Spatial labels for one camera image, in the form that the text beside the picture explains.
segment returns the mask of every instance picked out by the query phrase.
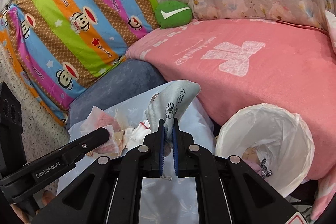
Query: green cushion with check mark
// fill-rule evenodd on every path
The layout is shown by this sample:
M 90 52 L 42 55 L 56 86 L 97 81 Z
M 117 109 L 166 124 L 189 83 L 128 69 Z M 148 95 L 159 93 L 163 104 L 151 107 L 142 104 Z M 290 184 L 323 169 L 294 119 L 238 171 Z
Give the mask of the green cushion with check mark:
M 187 4 L 168 0 L 159 3 L 155 10 L 155 17 L 161 28 L 174 28 L 191 22 L 192 12 Z

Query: pink fabric with white pattern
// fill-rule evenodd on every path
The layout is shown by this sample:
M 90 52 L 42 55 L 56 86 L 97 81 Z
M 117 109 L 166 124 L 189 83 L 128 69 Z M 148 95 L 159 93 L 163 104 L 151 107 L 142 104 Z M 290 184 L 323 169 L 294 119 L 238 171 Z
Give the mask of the pink fabric with white pattern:
M 259 19 L 196 21 L 154 30 L 126 56 L 153 64 L 167 81 L 197 82 L 199 100 L 219 124 L 260 103 L 299 113 L 315 143 L 308 178 L 331 172 L 328 181 L 336 182 L 336 58 L 325 34 Z M 320 199 L 320 211 L 329 199 Z

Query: white plastic bag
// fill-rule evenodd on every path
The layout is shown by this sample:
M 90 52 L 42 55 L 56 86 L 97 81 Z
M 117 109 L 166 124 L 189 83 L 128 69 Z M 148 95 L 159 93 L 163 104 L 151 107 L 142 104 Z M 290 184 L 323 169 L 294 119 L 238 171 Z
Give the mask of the white plastic bag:
M 102 155 L 109 156 L 112 159 L 118 157 L 125 147 L 122 140 L 123 131 L 121 130 L 118 122 L 112 116 L 94 106 L 87 119 L 81 125 L 80 131 L 84 136 L 100 127 L 107 129 L 110 134 L 110 138 L 108 142 L 94 149 L 94 153 L 90 153 L 89 155 L 95 158 Z
M 238 111 L 220 130 L 216 155 L 242 157 L 254 147 L 273 174 L 265 180 L 283 197 L 306 177 L 313 157 L 311 132 L 299 114 L 275 105 L 260 104 Z

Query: terrazzo surface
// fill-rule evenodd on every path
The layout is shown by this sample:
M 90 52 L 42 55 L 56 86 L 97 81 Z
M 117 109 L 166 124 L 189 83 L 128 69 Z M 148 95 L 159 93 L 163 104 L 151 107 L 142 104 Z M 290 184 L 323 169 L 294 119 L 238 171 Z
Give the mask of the terrazzo surface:
M 22 108 L 22 140 L 27 162 L 60 148 L 69 141 L 68 132 L 42 108 L 25 84 L 16 75 L 4 48 L 0 46 L 0 82 L 6 82 Z M 56 194 L 58 181 L 47 190 Z

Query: metal screw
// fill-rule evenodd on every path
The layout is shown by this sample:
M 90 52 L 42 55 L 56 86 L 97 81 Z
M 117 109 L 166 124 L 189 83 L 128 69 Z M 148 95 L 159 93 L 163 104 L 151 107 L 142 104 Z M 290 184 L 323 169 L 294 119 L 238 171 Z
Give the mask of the metal screw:
M 238 164 L 240 163 L 240 158 L 238 156 L 231 156 L 230 157 L 230 161 L 233 163 L 233 164 Z
M 189 146 L 189 150 L 192 152 L 197 152 L 200 149 L 200 147 L 197 144 L 192 144 Z
M 138 150 L 139 152 L 145 153 L 149 150 L 149 147 L 147 145 L 142 145 L 142 146 L 139 146 Z
M 107 164 L 108 162 L 109 162 L 109 158 L 108 158 L 108 157 L 105 157 L 105 156 L 100 157 L 100 158 L 98 159 L 98 163 L 99 163 L 100 165 Z

